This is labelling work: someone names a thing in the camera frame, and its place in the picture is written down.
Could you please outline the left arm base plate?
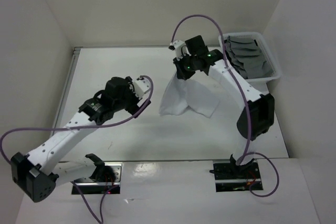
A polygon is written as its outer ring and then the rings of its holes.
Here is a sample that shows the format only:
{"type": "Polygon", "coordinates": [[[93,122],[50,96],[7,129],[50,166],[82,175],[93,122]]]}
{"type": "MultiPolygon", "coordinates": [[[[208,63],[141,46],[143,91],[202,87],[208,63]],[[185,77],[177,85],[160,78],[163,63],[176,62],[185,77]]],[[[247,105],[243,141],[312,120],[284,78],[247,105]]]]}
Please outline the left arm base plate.
{"type": "Polygon", "coordinates": [[[105,173],[97,181],[90,179],[89,177],[83,177],[75,180],[75,184],[79,187],[84,195],[103,195],[119,194],[120,193],[120,181],[122,173],[122,163],[107,162],[114,175],[108,175],[105,173]]]}

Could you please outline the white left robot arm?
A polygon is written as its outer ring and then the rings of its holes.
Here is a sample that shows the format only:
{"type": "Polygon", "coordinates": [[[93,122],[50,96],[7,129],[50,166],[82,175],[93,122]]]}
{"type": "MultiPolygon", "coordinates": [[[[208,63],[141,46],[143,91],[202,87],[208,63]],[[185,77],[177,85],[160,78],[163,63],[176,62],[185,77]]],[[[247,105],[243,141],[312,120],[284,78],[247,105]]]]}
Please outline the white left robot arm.
{"type": "Polygon", "coordinates": [[[115,181],[115,172],[97,155],[86,154],[82,160],[61,160],[84,138],[97,129],[121,125],[137,118],[150,104],[138,105],[145,94],[153,94],[153,81],[148,76],[136,80],[113,77],[103,90],[86,100],[78,112],[39,147],[10,159],[12,179],[33,201],[41,202],[62,184],[80,178],[93,182],[115,181]]]}

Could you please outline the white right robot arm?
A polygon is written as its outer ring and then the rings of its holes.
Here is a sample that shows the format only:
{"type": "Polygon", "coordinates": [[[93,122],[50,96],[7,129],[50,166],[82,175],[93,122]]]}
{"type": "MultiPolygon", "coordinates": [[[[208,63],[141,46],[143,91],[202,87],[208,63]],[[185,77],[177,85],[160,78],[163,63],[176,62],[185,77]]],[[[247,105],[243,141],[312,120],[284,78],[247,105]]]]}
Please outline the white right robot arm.
{"type": "Polygon", "coordinates": [[[252,87],[229,65],[225,52],[209,50],[200,35],[186,41],[175,40],[170,43],[169,49],[176,54],[173,63],[179,80],[186,81],[195,73],[203,72],[228,91],[240,105],[241,113],[236,126],[247,142],[243,154],[239,158],[231,156],[229,163],[232,176],[244,177],[253,163],[243,161],[246,156],[252,156],[248,152],[250,143],[268,132],[274,124],[274,97],[271,94],[264,95],[252,87]]]}

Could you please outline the white skirt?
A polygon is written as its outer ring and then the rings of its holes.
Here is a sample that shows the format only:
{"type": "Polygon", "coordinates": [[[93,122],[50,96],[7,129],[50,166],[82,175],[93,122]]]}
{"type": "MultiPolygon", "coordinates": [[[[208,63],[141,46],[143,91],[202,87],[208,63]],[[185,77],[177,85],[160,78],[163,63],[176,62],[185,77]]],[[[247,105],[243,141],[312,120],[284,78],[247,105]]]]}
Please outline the white skirt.
{"type": "Polygon", "coordinates": [[[161,99],[159,115],[182,115],[187,110],[210,118],[220,99],[195,80],[178,79],[175,73],[161,99]]]}

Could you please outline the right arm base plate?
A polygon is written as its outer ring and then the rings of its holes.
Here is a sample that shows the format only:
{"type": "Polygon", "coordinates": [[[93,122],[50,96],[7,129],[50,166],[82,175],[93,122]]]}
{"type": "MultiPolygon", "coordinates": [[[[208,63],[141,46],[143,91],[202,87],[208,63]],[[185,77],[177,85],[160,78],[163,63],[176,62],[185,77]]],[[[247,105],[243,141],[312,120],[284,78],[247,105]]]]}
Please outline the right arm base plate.
{"type": "Polygon", "coordinates": [[[235,191],[262,191],[263,185],[259,166],[256,160],[250,162],[243,170],[235,172],[229,160],[214,161],[213,168],[209,170],[214,175],[215,189],[217,193],[235,191]]]}

